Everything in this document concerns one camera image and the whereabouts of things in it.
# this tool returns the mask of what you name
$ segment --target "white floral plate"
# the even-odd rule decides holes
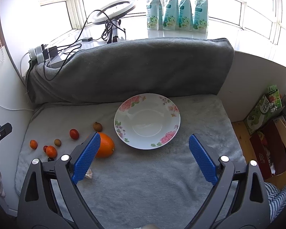
[[[119,107],[114,127],[127,145],[151,150],[164,146],[176,135],[180,113],[168,98],[157,94],[136,95]]]

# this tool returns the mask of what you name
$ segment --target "dark gray fabric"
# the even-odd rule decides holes
[[[114,129],[114,116],[121,103],[88,106],[47,105],[27,130],[19,154],[15,188],[21,187],[31,161],[47,160],[44,145],[62,141],[56,147],[58,157],[70,154],[93,131],[95,121],[115,143],[109,158],[92,162],[93,178],[77,184],[87,205],[104,228],[134,229],[155,223],[161,229],[183,229],[197,213],[212,184],[208,183],[188,147],[192,133],[199,133],[208,146],[232,161],[245,162],[237,137],[220,99],[215,95],[174,97],[180,111],[178,133],[167,145],[149,151],[134,149],[119,139]],[[80,138],[74,141],[69,130],[76,128]],[[31,139],[38,148],[29,147]],[[58,204],[65,218],[71,219],[59,192],[52,182]],[[223,218],[232,202],[237,182],[233,182],[223,206]]]
[[[154,38],[82,50],[53,81],[34,66],[27,89],[35,104],[122,102],[141,93],[217,94],[234,57],[227,39]],[[58,69],[45,68],[51,79]]]

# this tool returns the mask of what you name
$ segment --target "white wall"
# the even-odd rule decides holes
[[[32,109],[26,94],[26,89],[18,77],[5,48],[2,51],[5,61],[0,62],[0,105],[9,109]],[[2,183],[6,193],[5,201],[8,205],[8,213],[15,215],[18,209],[19,197],[15,191],[15,173],[18,155],[29,121],[33,115],[32,111],[9,111],[0,107],[0,125],[11,123],[13,130],[0,142],[0,172]]]
[[[218,96],[231,122],[242,121],[270,85],[286,93],[286,67],[270,60],[235,52],[232,67]]]
[[[45,20],[38,0],[0,0],[2,31],[11,58],[20,71],[20,60],[30,48],[45,42]],[[28,55],[22,61],[22,72],[28,69]]]

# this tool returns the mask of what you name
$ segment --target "blue and white striped fabric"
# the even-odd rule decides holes
[[[270,222],[272,222],[286,205],[286,186],[279,190],[271,183],[265,183],[270,206]]]

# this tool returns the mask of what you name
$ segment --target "light gray fleece surface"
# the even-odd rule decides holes
[[[92,132],[95,121],[103,125],[103,132],[115,142],[111,157],[95,159],[91,165],[92,179],[79,181],[78,189],[89,208],[104,228],[133,229],[155,223],[162,229],[185,228],[204,202],[212,188],[206,182],[189,148],[192,133],[199,133],[219,155],[233,161],[245,161],[230,120],[215,95],[175,97],[181,115],[177,135],[167,145],[155,150],[138,150],[122,142],[113,125],[121,103],[88,106],[53,106],[45,108],[30,123],[19,155],[15,188],[20,194],[30,162],[38,157],[47,160],[44,145],[62,141],[58,156],[70,154]],[[77,141],[70,139],[69,130],[80,133]],[[38,148],[29,147],[31,139]],[[54,191],[63,215],[70,218],[53,181]],[[230,192],[223,211],[232,201]]]
[[[43,63],[28,75],[34,104],[123,102],[143,93],[166,97],[217,95],[232,65],[227,39],[154,38],[82,50],[52,81]],[[45,67],[52,79],[59,69]]]

